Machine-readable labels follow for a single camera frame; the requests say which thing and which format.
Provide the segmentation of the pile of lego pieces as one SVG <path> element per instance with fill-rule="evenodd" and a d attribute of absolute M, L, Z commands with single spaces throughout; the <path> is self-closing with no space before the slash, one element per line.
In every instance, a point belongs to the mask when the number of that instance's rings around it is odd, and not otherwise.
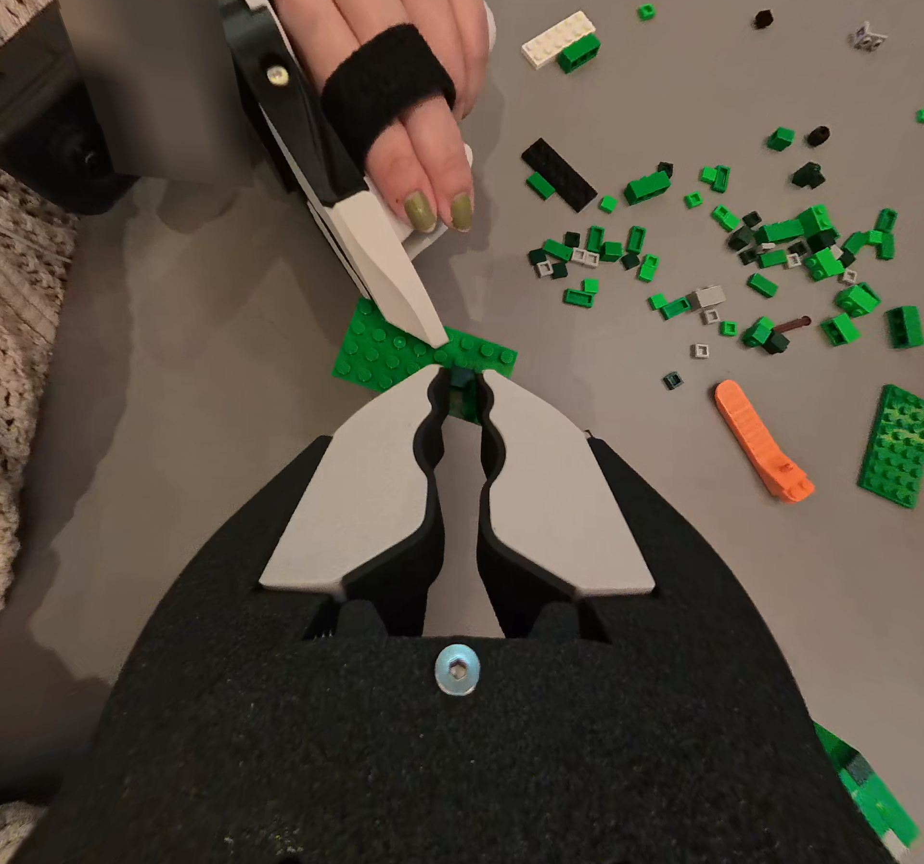
<path fill-rule="evenodd" d="M 704 166 L 699 182 L 713 192 L 723 193 L 729 174 L 725 165 Z M 626 201 L 634 206 L 641 201 L 663 196 L 673 183 L 674 167 L 660 163 L 654 173 L 629 181 L 624 190 Z M 808 163 L 792 176 L 798 187 L 815 187 L 823 183 L 820 165 Z M 533 172 L 526 185 L 543 200 L 553 196 L 554 188 L 538 173 Z M 836 279 L 843 288 L 836 294 L 834 303 L 841 311 L 820 323 L 822 333 L 832 347 L 854 343 L 861 337 L 857 319 L 868 316 L 882 304 L 882 298 L 867 283 L 858 280 L 854 264 L 862 248 L 875 248 L 878 259 L 895 257 L 895 223 L 897 213 L 891 208 L 879 212 L 872 229 L 852 233 L 843 245 L 837 244 L 839 232 L 830 213 L 822 204 L 810 206 L 797 216 L 779 223 L 763 223 L 758 212 L 737 216 L 723 204 L 717 204 L 710 217 L 728 234 L 726 245 L 733 250 L 745 266 L 756 264 L 757 269 L 745 281 L 746 286 L 764 298 L 777 295 L 779 285 L 761 271 L 772 268 L 787 270 L 804 268 L 810 280 L 819 283 Z M 526 257 L 537 278 L 559 280 L 567 278 L 569 264 L 587 270 L 598 268 L 601 262 L 620 262 L 627 271 L 635 271 L 637 280 L 653 282 L 660 269 L 660 257 L 643 253 L 647 230 L 632 225 L 625 243 L 605 240 L 601 226 L 592 225 L 582 244 L 581 235 L 568 231 L 561 239 L 546 239 Z M 579 287 L 565 288 L 563 303 L 578 308 L 592 308 L 599 293 L 599 281 L 584 278 Z M 719 335 L 739 335 L 737 323 L 723 320 L 718 307 L 725 301 L 722 287 L 712 285 L 668 301 L 663 294 L 654 294 L 647 300 L 649 308 L 659 313 L 664 321 L 697 311 L 706 324 L 716 324 Z M 922 319 L 915 305 L 901 305 L 884 310 L 891 347 L 896 350 L 922 348 Z M 762 317 L 741 334 L 747 347 L 763 348 L 770 354 L 787 349 L 786 334 L 775 334 L 771 320 Z"/>

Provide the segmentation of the black lego plate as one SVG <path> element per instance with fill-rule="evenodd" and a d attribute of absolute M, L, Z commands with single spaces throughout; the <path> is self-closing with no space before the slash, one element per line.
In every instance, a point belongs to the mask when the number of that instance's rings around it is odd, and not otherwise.
<path fill-rule="evenodd" d="M 523 162 L 550 184 L 575 212 L 583 211 L 598 197 L 598 191 L 549 143 L 539 138 L 521 154 Z"/>

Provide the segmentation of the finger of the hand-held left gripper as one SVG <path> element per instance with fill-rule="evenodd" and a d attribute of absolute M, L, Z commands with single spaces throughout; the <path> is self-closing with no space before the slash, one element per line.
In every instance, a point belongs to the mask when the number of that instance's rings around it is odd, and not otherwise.
<path fill-rule="evenodd" d="M 446 344 L 445 327 L 381 201 L 364 190 L 327 213 L 353 270 L 387 322 L 433 348 Z"/>
<path fill-rule="evenodd" d="M 327 239 L 335 256 L 341 262 L 347 274 L 359 290 L 360 295 L 365 299 L 372 299 L 369 286 L 358 263 L 353 257 L 353 252 L 351 250 L 352 242 L 350 241 L 351 235 L 341 223 L 335 219 L 335 215 L 332 214 L 328 208 L 323 207 L 315 201 L 308 201 L 307 207 L 317 223 L 319 230 Z"/>

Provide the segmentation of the green lego block model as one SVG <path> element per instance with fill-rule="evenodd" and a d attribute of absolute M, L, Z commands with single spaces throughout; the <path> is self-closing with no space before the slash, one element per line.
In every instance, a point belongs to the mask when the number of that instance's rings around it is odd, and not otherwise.
<path fill-rule="evenodd" d="M 921 837 L 918 824 L 867 759 L 819 722 L 813 723 L 824 752 L 851 800 L 896 862 L 907 862 Z"/>

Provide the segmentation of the person's cream knit sweater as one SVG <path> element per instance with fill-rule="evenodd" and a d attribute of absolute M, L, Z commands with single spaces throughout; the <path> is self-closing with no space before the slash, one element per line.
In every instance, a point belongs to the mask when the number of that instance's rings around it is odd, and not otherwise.
<path fill-rule="evenodd" d="M 77 217 L 1 172 L 1 605 L 19 498 L 77 245 Z"/>

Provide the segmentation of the orange brick separator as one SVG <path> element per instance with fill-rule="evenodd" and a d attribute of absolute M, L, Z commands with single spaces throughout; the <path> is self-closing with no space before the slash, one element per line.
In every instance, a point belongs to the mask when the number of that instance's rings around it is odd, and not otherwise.
<path fill-rule="evenodd" d="M 722 381 L 715 386 L 713 398 L 771 495 L 785 503 L 800 503 L 814 494 L 814 484 L 805 471 L 783 453 L 737 382 Z"/>

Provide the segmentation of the green lego brick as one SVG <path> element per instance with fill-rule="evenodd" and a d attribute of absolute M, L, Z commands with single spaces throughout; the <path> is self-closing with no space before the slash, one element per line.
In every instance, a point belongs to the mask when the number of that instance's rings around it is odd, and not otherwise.
<path fill-rule="evenodd" d="M 562 49 L 557 56 L 557 64 L 562 72 L 569 75 L 593 61 L 600 48 L 601 40 L 592 31 Z"/>

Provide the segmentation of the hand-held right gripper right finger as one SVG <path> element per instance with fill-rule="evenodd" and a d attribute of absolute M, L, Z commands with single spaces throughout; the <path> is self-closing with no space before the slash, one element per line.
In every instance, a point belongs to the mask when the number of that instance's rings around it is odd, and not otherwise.
<path fill-rule="evenodd" d="M 584 431 L 500 373 L 478 382 L 479 574 L 491 599 L 645 595 L 654 580 Z"/>

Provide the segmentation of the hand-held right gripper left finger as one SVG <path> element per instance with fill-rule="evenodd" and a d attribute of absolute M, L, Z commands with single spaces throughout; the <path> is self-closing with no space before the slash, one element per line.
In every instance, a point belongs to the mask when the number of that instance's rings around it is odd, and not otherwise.
<path fill-rule="evenodd" d="M 425 366 L 335 431 L 262 571 L 267 590 L 359 597 L 443 529 L 445 369 Z"/>

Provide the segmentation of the white lego brick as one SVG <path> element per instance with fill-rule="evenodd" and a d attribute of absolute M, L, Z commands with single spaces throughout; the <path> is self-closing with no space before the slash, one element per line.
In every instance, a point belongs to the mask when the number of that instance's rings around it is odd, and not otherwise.
<path fill-rule="evenodd" d="M 586 14 L 577 11 L 523 43 L 521 53 L 538 70 L 556 61 L 569 45 L 595 32 L 596 28 Z"/>

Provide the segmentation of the green lego base plate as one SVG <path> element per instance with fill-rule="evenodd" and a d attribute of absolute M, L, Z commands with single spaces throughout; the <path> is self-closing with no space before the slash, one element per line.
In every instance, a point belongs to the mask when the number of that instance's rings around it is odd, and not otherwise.
<path fill-rule="evenodd" d="M 492 340 L 451 327 L 446 342 L 433 347 L 387 322 L 370 299 L 358 300 L 338 351 L 333 376 L 382 393 L 436 364 L 450 373 L 449 414 L 479 423 L 473 374 L 511 378 L 518 353 Z"/>
<path fill-rule="evenodd" d="M 884 385 L 861 462 L 858 487 L 914 509 L 923 477 L 923 399 Z"/>

